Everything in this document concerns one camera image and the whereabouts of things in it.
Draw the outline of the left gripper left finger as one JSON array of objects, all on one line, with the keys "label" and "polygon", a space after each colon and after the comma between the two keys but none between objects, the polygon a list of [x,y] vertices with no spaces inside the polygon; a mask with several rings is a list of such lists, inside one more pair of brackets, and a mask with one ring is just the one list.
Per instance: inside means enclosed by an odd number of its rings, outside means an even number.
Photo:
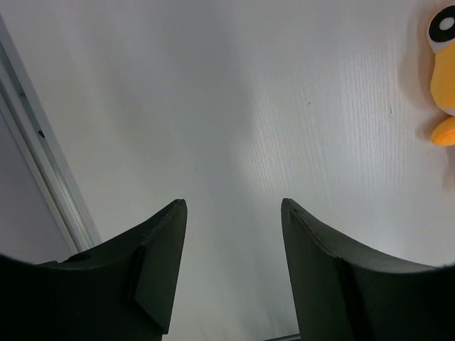
[{"label": "left gripper left finger", "polygon": [[66,261],[1,258],[2,340],[160,340],[169,332],[186,235],[178,199]]}]

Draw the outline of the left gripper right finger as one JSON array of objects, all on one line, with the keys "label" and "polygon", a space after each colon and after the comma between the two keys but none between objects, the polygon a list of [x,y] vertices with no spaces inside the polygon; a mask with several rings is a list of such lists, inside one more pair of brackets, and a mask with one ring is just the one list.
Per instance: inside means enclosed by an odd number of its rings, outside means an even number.
[{"label": "left gripper right finger", "polygon": [[453,340],[454,267],[391,256],[284,199],[282,234],[302,340]]}]

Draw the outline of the yellow bear plush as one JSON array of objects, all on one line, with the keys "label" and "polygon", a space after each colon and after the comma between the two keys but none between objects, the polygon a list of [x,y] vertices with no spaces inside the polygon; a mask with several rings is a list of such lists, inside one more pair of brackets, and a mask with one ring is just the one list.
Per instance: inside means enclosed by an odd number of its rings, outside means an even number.
[{"label": "yellow bear plush", "polygon": [[431,19],[427,40],[434,54],[430,94],[435,105],[449,118],[433,130],[431,141],[437,146],[454,145],[454,3]]}]

